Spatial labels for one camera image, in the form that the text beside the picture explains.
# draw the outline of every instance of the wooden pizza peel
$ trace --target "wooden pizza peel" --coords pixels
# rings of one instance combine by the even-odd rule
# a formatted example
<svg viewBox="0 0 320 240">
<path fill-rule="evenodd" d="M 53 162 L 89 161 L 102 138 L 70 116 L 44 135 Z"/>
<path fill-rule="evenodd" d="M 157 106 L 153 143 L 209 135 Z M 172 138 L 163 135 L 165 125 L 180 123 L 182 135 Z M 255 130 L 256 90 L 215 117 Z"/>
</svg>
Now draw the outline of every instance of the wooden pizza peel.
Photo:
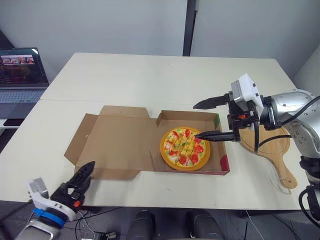
<svg viewBox="0 0 320 240">
<path fill-rule="evenodd" d="M 266 131 L 261 125 L 259 126 L 259 143 L 263 140 L 278 136 L 288 135 L 288 132 L 283 128 L 278 128 L 272 131 Z M 240 129 L 240 144 L 249 152 L 254 153 L 255 149 L 255 132 L 248 128 Z M 294 189 L 298 183 L 292 173 L 286 167 L 283 156 L 290 147 L 289 138 L 278 138 L 266 142 L 259 147 L 257 155 L 268 159 L 276 169 L 281 184 L 288 189 Z"/>
</svg>

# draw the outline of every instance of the gray wall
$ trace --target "gray wall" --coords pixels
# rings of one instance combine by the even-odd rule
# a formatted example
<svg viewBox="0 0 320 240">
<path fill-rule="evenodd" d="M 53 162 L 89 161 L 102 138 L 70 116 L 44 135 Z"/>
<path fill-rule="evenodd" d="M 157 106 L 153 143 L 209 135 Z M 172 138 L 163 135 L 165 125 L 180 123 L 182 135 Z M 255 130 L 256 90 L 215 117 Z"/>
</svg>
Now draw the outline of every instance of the gray wall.
<svg viewBox="0 0 320 240">
<path fill-rule="evenodd" d="M 320 46 L 294 76 L 293 82 L 299 89 L 320 95 Z"/>
<path fill-rule="evenodd" d="M 0 0 L 0 30 L 49 81 L 75 52 L 182 56 L 186 0 Z"/>
<path fill-rule="evenodd" d="M 200 0 L 191 55 L 274 58 L 293 79 L 319 36 L 320 0 Z"/>
</svg>

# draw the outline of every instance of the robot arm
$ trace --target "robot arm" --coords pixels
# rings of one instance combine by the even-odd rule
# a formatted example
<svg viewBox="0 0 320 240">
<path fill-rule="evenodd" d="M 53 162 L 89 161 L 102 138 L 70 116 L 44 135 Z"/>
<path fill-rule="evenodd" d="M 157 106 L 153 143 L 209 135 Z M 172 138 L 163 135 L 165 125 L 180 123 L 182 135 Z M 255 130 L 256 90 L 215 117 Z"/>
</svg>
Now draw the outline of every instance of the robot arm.
<svg viewBox="0 0 320 240">
<path fill-rule="evenodd" d="M 256 84 L 245 74 L 231 84 L 229 93 L 212 97 L 197 103 L 194 109 L 213 109 L 228 104 L 227 116 L 231 132 L 202 132 L 196 137 L 212 142 L 240 141 L 239 129 L 255 130 L 255 152 L 259 147 L 258 123 L 267 131 L 281 128 L 290 133 L 295 145 L 302 154 L 300 166 L 306 171 L 310 186 L 299 196 L 302 211 L 318 228 L 305 211 L 302 197 L 308 194 L 312 216 L 320 220 L 320 96 L 294 89 L 291 92 L 263 97 L 259 95 Z"/>
<path fill-rule="evenodd" d="M 94 166 L 94 161 L 83 165 L 68 182 L 58 187 L 50 199 L 42 178 L 31 180 L 28 190 L 36 207 L 33 212 L 37 219 L 31 220 L 15 240 L 54 239 L 65 222 L 75 219 L 85 200 Z"/>
</svg>

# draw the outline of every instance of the pizza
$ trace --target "pizza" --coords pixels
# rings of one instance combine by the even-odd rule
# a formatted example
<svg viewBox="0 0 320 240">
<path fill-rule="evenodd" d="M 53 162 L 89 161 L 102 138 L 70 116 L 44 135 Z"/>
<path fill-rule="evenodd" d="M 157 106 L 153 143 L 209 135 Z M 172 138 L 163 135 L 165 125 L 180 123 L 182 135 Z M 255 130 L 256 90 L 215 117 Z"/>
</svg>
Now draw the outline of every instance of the pizza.
<svg viewBox="0 0 320 240">
<path fill-rule="evenodd" d="M 160 152 L 173 169 L 195 171 L 209 159 L 210 144 L 196 138 L 200 131 L 192 127 L 177 127 L 168 131 L 161 140 Z"/>
</svg>

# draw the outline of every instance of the cardboard box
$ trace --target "cardboard box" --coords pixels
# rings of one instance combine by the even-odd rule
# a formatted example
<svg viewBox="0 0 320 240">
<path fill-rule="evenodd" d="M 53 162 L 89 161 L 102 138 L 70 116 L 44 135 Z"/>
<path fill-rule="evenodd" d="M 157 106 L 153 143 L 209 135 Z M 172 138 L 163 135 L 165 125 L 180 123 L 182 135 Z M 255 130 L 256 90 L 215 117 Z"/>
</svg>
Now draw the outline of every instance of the cardboard box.
<svg viewBox="0 0 320 240">
<path fill-rule="evenodd" d="M 95 161 L 96 179 L 127 180 L 140 171 L 225 175 L 229 163 L 224 142 L 211 142 L 208 162 L 197 171 L 177 171 L 161 157 L 160 141 L 170 129 L 188 126 L 200 131 L 222 130 L 219 115 L 163 110 L 150 118 L 143 107 L 104 106 L 99 115 L 86 114 L 64 156 L 76 166 Z"/>
</svg>

